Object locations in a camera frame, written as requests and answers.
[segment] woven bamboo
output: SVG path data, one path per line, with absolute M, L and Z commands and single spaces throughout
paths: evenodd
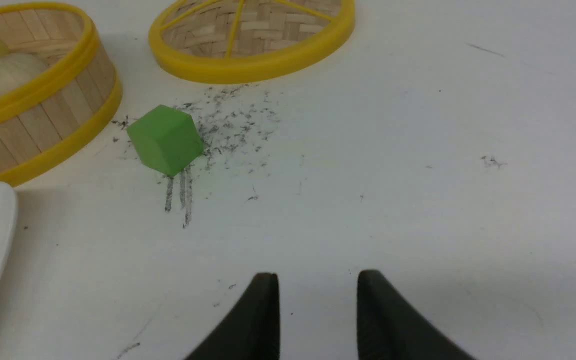
M 61 9 L 0 13 L 0 39 L 12 51 L 30 53 L 54 66 L 78 44 L 84 20 Z M 92 60 L 55 93 L 0 121 L 0 173 L 29 162 L 76 132 L 96 114 L 115 86 L 115 68 L 101 44 Z
M 162 38 L 169 47 L 196 57 L 270 53 L 321 32 L 339 13 L 341 1 L 186 0 L 167 16 Z

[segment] green cube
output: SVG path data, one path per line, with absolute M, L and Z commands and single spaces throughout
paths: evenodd
M 177 175 L 204 152 L 193 117 L 164 105 L 150 110 L 127 131 L 142 164 L 168 176 Z

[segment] bamboo steamer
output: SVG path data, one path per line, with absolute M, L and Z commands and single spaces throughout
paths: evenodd
M 155 19 L 148 41 L 172 75 L 237 84 L 306 68 L 354 27 L 354 0 L 178 0 Z
M 0 96 L 0 181 L 16 186 L 91 141 L 117 111 L 122 89 L 94 23 L 75 6 L 0 7 L 0 39 L 49 66 Z

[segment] yellow plastic ring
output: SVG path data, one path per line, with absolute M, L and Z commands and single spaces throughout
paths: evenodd
M 258 82 L 294 73 L 324 59 L 337 50 L 355 27 L 355 2 L 342 0 L 339 14 L 320 32 L 295 45 L 250 57 L 198 57 L 174 50 L 164 43 L 164 23 L 179 4 L 165 9 L 148 33 L 150 48 L 162 69 L 179 78 L 206 84 Z
M 80 8 L 59 2 L 28 2 L 0 7 L 0 14 L 29 9 L 54 9 L 81 16 L 84 29 L 75 47 L 63 59 L 32 81 L 0 96 L 0 123 L 36 106 L 64 88 L 92 61 L 100 44 L 95 25 Z

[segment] yellow rim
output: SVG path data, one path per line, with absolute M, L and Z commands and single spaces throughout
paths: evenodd
M 115 71 L 112 92 L 110 92 L 110 96 L 108 96 L 108 99 L 106 99 L 101 109 L 99 109 L 94 116 L 49 150 L 40 153 L 29 161 L 23 162 L 10 170 L 0 173 L 0 182 L 5 182 L 12 187 L 16 187 L 32 178 L 36 178 L 59 165 L 67 158 L 70 158 L 74 153 L 77 153 L 78 150 L 94 139 L 108 124 L 117 112 L 121 99 L 122 84 Z
M 81 38 L 63 59 L 36 79 L 0 96 L 0 123 L 25 112 L 46 100 L 70 83 L 92 61 L 100 41 L 95 25 L 78 7 L 59 2 L 28 2 L 0 7 L 0 14 L 29 9 L 64 10 L 81 16 L 84 29 Z
M 165 9 L 153 22 L 148 33 L 150 48 L 161 68 L 179 78 L 208 84 L 240 84 L 276 78 L 311 66 L 342 46 L 355 27 L 354 0 L 342 0 L 339 14 L 332 18 L 307 7 L 302 9 L 302 6 L 286 0 L 273 1 L 329 19 L 330 23 L 321 32 L 281 50 L 250 57 L 223 59 L 198 57 L 169 47 L 162 39 L 162 31 L 183 19 L 187 14 L 198 10 L 196 8 L 208 6 L 207 3 L 215 1 L 203 2 L 172 21 L 164 23 L 169 14 L 185 2 L 185 0 L 179 0 Z M 230 38 L 228 43 L 228 47 L 231 48 Z

